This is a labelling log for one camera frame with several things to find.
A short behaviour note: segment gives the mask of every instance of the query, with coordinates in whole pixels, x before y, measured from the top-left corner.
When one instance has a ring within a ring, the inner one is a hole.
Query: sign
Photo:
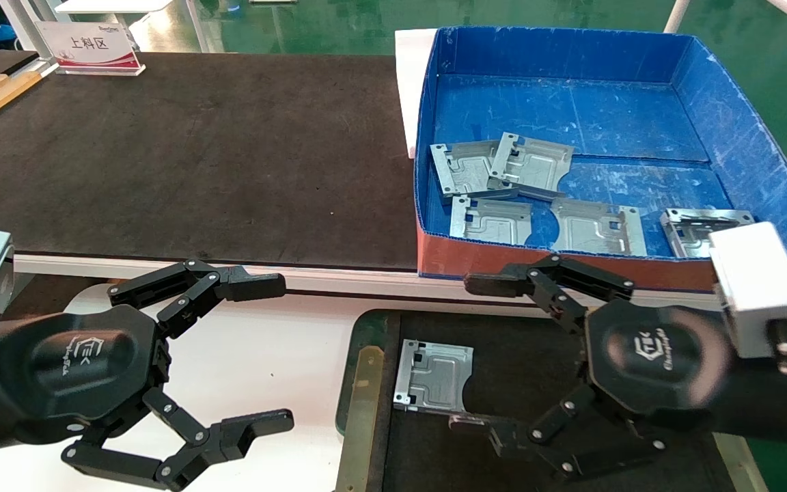
[[[66,74],[138,75],[126,28],[94,22],[35,22],[44,43]]]

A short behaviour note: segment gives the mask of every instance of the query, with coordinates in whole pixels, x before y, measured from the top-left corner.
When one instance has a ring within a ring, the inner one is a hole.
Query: blue box
[[[749,210],[757,221],[773,222],[787,248],[787,160],[697,38],[453,27],[437,32],[418,117],[422,275],[462,277],[549,254],[558,225],[549,203],[538,200],[529,200],[533,234],[525,246],[447,236],[451,209],[443,204],[429,146],[497,140],[504,131],[575,147],[559,186],[568,198],[640,207],[649,256],[572,255],[641,286],[709,290],[712,284],[708,261],[674,257],[660,224],[665,208]]]

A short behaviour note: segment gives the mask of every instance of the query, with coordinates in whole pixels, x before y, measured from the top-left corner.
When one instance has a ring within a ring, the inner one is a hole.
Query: black conveyor belt
[[[394,57],[140,56],[0,111],[18,252],[415,270]]]

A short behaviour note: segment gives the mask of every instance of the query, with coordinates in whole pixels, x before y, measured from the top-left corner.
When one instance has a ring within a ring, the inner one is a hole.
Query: metal part with holes
[[[529,203],[473,200],[465,195],[456,196],[451,200],[449,236],[523,245],[531,234],[532,209]]]
[[[498,145],[497,141],[485,140],[453,143],[451,150],[443,143],[430,146],[443,197],[486,191]]]
[[[643,222],[636,206],[556,198],[551,208],[560,225],[552,249],[630,256],[647,254]]]
[[[463,386],[470,376],[471,346],[403,340],[393,407],[444,415],[463,413]]]
[[[504,133],[491,164],[488,188],[499,189],[507,182],[542,190],[557,191],[560,178],[569,172],[571,146]]]
[[[668,208],[661,226],[676,258],[709,258],[709,234],[755,223],[747,210]]]

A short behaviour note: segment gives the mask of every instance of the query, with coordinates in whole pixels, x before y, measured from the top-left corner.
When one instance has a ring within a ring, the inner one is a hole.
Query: white table
[[[79,294],[67,312],[109,308],[107,287]],[[161,305],[144,310],[155,314]],[[191,492],[330,492],[342,450],[335,417],[354,322],[372,309],[538,316],[535,308],[284,296],[225,302],[169,344],[171,382],[165,392],[200,423],[289,408],[296,426],[257,439],[244,460],[210,467]],[[20,492],[143,492],[147,489],[84,476],[60,452],[70,440],[0,449],[0,490]],[[178,436],[153,416],[106,448],[166,458]]]
[[[129,32],[129,24],[126,22],[126,14],[147,14],[159,12],[165,9],[174,0],[66,0],[56,7],[56,12],[60,14],[113,14],[118,23],[123,26],[127,37],[132,41],[133,47],[137,48],[132,34]],[[190,9],[191,18],[195,9]]]

